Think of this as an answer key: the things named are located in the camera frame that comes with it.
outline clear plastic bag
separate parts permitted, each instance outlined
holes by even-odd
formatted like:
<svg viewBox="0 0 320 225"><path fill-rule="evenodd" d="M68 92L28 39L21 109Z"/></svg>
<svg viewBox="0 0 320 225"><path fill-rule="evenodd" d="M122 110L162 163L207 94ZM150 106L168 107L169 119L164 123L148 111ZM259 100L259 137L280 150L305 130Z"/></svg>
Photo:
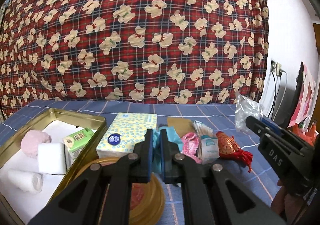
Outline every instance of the clear plastic bag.
<svg viewBox="0 0 320 225"><path fill-rule="evenodd" d="M237 94L235 126L236 131L249 132L249 128L245 124L245 120L249 116L253 116L258 120L263 118L263 106L241 94Z"/></svg>

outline pink pom-pom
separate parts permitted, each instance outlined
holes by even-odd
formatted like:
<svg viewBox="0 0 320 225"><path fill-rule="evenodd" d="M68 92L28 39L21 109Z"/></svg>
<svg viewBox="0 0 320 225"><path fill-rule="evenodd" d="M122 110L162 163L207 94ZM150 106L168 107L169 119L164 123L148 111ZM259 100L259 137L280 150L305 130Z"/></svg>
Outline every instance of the pink pom-pom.
<svg viewBox="0 0 320 225"><path fill-rule="evenodd" d="M50 143L51 137L40 130L29 130L21 141L21 150L24 154L31 158L38 155L38 145L41 143Z"/></svg>

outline plaid curtain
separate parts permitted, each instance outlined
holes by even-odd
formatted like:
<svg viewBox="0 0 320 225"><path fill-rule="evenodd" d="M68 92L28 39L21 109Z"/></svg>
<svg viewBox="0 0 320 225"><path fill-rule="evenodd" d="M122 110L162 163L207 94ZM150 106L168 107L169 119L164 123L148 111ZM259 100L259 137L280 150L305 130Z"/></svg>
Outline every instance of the plaid curtain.
<svg viewBox="0 0 320 225"><path fill-rule="evenodd" d="M261 97L267 0L10 0L1 106L30 101L233 103Z"/></svg>

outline brown cardboard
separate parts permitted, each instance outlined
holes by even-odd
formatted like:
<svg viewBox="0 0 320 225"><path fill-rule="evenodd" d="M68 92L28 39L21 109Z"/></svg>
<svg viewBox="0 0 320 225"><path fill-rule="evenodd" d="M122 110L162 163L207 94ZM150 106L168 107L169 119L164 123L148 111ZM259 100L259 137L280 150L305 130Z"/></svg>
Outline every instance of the brown cardboard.
<svg viewBox="0 0 320 225"><path fill-rule="evenodd" d="M174 127L180 138L189 132L196 133L192 121L189 119L168 117L167 124L168 127Z"/></svg>

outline screw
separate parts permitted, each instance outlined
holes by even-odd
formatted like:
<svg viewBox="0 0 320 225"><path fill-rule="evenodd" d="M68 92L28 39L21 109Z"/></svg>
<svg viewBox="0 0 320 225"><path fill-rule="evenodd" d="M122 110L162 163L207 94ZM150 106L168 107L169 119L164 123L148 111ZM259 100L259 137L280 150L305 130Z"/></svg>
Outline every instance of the screw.
<svg viewBox="0 0 320 225"><path fill-rule="evenodd" d="M183 160L184 159L184 154L177 153L177 154L174 155L174 158L176 160Z"/></svg>
<svg viewBox="0 0 320 225"><path fill-rule="evenodd" d="M130 154L128 155L128 158L129 158L130 160L136 160L136 159L138 158L138 154L137 154L137 153L130 153Z"/></svg>
<svg viewBox="0 0 320 225"><path fill-rule="evenodd" d="M216 172L220 172L222 170L222 165L221 164L214 164L212 166L212 169Z"/></svg>
<svg viewBox="0 0 320 225"><path fill-rule="evenodd" d="M90 169L91 169L92 171L98 171L98 170L100 169L100 167L101 167L100 164L94 163L94 164L92 164L92 165L90 166Z"/></svg>

